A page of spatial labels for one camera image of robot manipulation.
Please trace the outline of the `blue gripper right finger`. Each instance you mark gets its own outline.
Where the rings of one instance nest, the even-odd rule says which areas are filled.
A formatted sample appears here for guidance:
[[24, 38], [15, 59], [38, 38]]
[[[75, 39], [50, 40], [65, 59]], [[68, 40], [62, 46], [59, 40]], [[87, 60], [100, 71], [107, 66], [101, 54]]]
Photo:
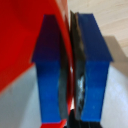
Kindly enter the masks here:
[[113, 61], [92, 14], [71, 13], [75, 118], [99, 122], [109, 64]]

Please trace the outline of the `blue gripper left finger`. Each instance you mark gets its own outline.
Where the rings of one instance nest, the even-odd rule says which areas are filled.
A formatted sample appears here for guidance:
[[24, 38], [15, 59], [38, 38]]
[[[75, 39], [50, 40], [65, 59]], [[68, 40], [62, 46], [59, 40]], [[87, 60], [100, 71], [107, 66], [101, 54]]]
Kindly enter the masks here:
[[32, 61], [36, 64], [43, 122], [66, 119], [68, 62], [54, 15], [45, 15]]

